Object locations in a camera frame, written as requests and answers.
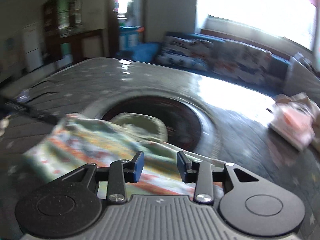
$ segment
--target metal screw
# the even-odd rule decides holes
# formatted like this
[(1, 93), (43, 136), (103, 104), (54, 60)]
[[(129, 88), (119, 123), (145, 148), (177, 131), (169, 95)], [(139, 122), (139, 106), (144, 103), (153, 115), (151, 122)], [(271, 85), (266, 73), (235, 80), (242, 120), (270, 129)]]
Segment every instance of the metal screw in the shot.
[(109, 196), (109, 200), (113, 201), (113, 202), (120, 202), (120, 201), (124, 201), (124, 196), (118, 193), (115, 194), (111, 194)]
[(212, 200), (212, 197), (209, 196), (208, 194), (199, 194), (196, 196), (196, 200), (199, 202), (207, 203)]

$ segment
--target plastic bag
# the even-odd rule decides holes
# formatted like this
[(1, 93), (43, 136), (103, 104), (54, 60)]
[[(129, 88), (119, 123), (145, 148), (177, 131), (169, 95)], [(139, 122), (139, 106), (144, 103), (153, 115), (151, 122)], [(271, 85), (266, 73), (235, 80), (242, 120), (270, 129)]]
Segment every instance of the plastic bag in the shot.
[(277, 104), (269, 127), (299, 151), (305, 149), (315, 137), (312, 128), (314, 116), (304, 105), (296, 102)]

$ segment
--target glossy table surface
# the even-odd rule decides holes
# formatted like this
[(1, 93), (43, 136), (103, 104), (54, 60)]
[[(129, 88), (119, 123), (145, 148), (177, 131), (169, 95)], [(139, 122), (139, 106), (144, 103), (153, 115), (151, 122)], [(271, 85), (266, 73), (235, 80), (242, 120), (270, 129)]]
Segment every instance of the glossy table surface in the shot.
[[(311, 147), (299, 153), (268, 129), (268, 122), (273, 116), (266, 108), (274, 103), (272, 98), (185, 71), (110, 58), (86, 60), (46, 80), (49, 82), (30, 91), (31, 96), (56, 93), (39, 97), (31, 104), (57, 115), (83, 113), (101, 98), (131, 90), (137, 93), (158, 90), (178, 97), (181, 95), (184, 100), (205, 109), (213, 118), (220, 144), (212, 157), (237, 163), (298, 195), (306, 208), (299, 236), (302, 239), (320, 239), (318, 154)], [(51, 129), (50, 125), (20, 116), (10, 121), (0, 142), (0, 158), (3, 160), (1, 183), (3, 187), (10, 185), (11, 190), (11, 193), (0, 194), (1, 204), (9, 207), (3, 208), (1, 220), (11, 215), (16, 198), (41, 184), (38, 178), (30, 175), (27, 167), (19, 163), (22, 163), (21, 154), (37, 144)]]

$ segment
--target circular hole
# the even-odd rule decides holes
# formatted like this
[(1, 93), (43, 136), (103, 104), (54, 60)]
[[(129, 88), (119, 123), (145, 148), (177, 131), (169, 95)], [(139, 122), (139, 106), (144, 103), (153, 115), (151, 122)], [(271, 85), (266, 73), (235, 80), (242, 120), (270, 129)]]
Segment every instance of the circular hole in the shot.
[(168, 131), (168, 143), (193, 151), (201, 136), (201, 124), (187, 104), (174, 99), (154, 96), (131, 98), (112, 107), (102, 117), (110, 121), (120, 113), (145, 114), (160, 119)]

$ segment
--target blue cushion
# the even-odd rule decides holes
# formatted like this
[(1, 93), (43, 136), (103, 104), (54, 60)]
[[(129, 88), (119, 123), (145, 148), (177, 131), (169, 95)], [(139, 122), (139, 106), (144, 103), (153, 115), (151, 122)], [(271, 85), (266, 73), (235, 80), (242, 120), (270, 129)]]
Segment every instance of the blue cushion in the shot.
[(132, 48), (122, 50), (116, 54), (117, 58), (151, 63), (159, 52), (161, 43), (148, 42), (141, 43)]
[(276, 55), (272, 55), (271, 62), (269, 64), (268, 74), (280, 78), (281, 80), (285, 79), (287, 75), (287, 70), (289, 66), (289, 61), (285, 60)]

